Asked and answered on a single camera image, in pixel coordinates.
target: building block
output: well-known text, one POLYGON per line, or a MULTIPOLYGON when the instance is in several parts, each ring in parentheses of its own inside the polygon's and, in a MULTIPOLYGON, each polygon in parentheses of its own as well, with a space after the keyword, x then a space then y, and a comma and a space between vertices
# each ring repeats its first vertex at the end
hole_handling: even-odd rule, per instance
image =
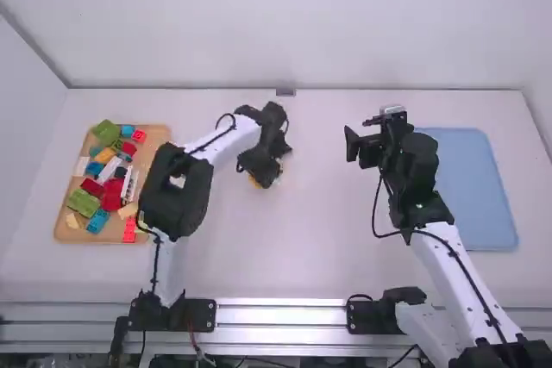
POLYGON ((130 157, 128 154, 126 153, 123 153, 122 151, 120 151, 119 153, 117 153, 117 157, 119 157, 120 159, 122 159, 123 161, 126 161, 127 163, 132 163, 132 157, 130 157))
POLYGON ((135 126, 134 125, 122 125, 121 126, 121 136, 123 138, 130 138, 132 137, 132 134, 135 133, 135 126))
POLYGON ((122 140, 120 138, 117 138, 113 144, 111 144, 111 148, 115 150, 115 152, 119 152, 122 149, 122 140))
POLYGON ((88 230, 90 233, 98 234, 102 231, 105 223, 107 223, 109 219, 110 214, 107 211, 103 209, 98 209, 94 216, 90 219, 88 226, 86 226, 86 230, 88 230))
POLYGON ((136 184, 138 183, 139 173, 139 170, 133 171, 132 165, 129 165, 127 175, 124 176, 124 182, 121 189, 121 198, 127 203, 132 203, 135 199, 136 184))
POLYGON ((124 233, 122 234, 122 242, 123 243, 134 243, 136 240, 136 220, 135 217, 132 215, 129 218, 127 218, 125 225, 124 225, 124 233))
POLYGON ((90 157, 78 157, 77 164, 73 169, 72 175, 74 177, 83 177, 86 172, 86 166, 90 162, 90 157))
POLYGON ((143 132, 141 129, 136 129, 133 133, 132 133, 132 140, 136 141, 136 142, 144 142, 146 140, 146 136, 147 134, 145 132, 143 132))
POLYGON ((100 184, 105 184, 107 180, 115 174, 116 168, 122 163, 122 159, 113 157, 109 163, 103 168, 102 172, 97 175, 96 181, 100 184))
POLYGON ((88 166, 86 166, 85 174, 93 176, 96 178, 100 172, 104 169, 105 165, 92 161, 88 166))
POLYGON ((76 189, 71 193, 69 198, 67 198, 67 207, 71 210, 78 211, 81 215, 89 219, 100 207, 100 201, 83 189, 76 189))
POLYGON ((121 189, 122 178, 112 178, 104 185, 105 193, 102 198, 102 209, 106 211, 119 210, 122 207, 121 189))
POLYGON ((126 176, 126 175, 127 175, 127 169, 126 169, 126 167, 123 167, 123 166, 119 165, 119 166, 115 169, 115 174, 113 175, 113 177, 124 179, 124 176, 126 176))
POLYGON ((85 181, 81 183, 80 188, 96 198, 102 198, 102 195, 104 194, 104 187, 90 178, 85 178, 85 181))
POLYGON ((74 213, 69 213, 68 215, 66 215, 66 225, 74 230, 80 229, 80 224, 78 223, 77 217, 74 213))
POLYGON ((136 213, 138 212, 138 204, 136 203, 129 203, 127 204, 126 206, 124 207, 121 207, 118 211, 117 211, 117 214, 119 215, 119 217, 121 217, 123 220, 126 219, 127 217, 130 217, 132 215, 136 215, 136 213))
POLYGON ((132 157, 136 153, 136 146, 132 142, 125 141, 122 144, 121 151, 132 157))
POLYGON ((97 163, 107 164, 115 157, 116 151, 113 148, 106 147, 94 157, 94 161, 97 163))
POLYGON ((88 154, 90 154, 90 156, 92 158, 96 157, 98 154, 100 154, 102 152, 104 148, 101 147, 101 146, 92 146, 90 147, 90 150, 88 150, 88 154))
POLYGON ((97 137, 100 145, 108 147, 119 138, 121 129, 110 120, 103 120, 92 129, 92 133, 97 137))

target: green building block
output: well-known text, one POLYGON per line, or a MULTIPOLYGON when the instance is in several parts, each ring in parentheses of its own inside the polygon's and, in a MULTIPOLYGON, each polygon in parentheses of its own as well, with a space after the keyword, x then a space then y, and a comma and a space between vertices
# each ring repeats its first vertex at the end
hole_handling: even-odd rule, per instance
POLYGON ((113 144, 111 144, 111 148, 113 148, 116 153, 121 151, 121 149, 122 149, 122 140, 121 139, 116 139, 115 142, 113 144))
POLYGON ((67 207, 90 219, 100 207, 100 201, 83 189, 76 189, 67 199, 67 207))
POLYGON ((100 145, 109 147, 119 138, 121 128, 110 120, 103 120, 92 129, 92 133, 99 139, 100 145))

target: black bracket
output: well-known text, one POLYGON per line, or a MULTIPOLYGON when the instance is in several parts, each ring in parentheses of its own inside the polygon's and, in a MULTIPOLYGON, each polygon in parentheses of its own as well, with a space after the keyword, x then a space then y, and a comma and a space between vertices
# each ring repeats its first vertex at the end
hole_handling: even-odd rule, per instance
POLYGON ((397 335, 403 332, 397 326, 395 305, 425 303, 426 295, 417 287, 389 289, 378 301, 355 300, 352 295, 346 303, 347 330, 352 335, 397 335))
POLYGON ((171 308, 162 306, 151 292, 140 292, 130 304, 129 331, 213 332, 216 302, 187 298, 184 294, 171 308))

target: blue rubber pad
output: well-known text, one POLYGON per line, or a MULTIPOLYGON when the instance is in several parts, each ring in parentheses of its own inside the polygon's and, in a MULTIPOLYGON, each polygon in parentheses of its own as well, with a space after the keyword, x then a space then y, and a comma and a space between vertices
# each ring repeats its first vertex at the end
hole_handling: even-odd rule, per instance
POLYGON ((417 128, 439 142, 436 189, 467 250, 510 252, 518 233, 491 145, 475 128, 417 128))

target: white table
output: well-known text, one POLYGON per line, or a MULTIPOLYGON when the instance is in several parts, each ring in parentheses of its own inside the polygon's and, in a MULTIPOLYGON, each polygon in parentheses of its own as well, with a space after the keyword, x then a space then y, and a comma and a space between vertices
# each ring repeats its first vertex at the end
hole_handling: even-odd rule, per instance
MULTIPOLYGON (((525 312, 518 323, 552 326, 552 314, 543 309, 552 308, 552 168, 517 91, 299 90, 296 97, 277 98, 273 90, 75 90, 3 257, 2 300, 127 303, 147 285, 152 245, 74 246, 53 239, 68 173, 90 125, 104 118, 162 122, 184 143, 209 132, 223 112, 244 103, 261 108, 271 99, 289 115, 294 152, 270 190, 255 189, 233 165, 217 174, 207 218, 183 258, 189 296, 230 298, 230 304, 328 300, 338 312, 330 317, 337 324, 342 315, 336 307, 353 293, 376 297, 384 289, 417 285, 439 303, 427 272, 402 239, 371 235, 377 172, 345 162, 343 126, 361 131, 361 122, 380 105, 402 103, 418 127, 475 127, 488 135, 520 242, 514 253, 471 256, 504 306, 547 312, 530 323, 525 312), (239 299, 253 297, 265 299, 239 299)), ((376 226, 381 233, 392 230, 386 196, 379 200, 376 226)))

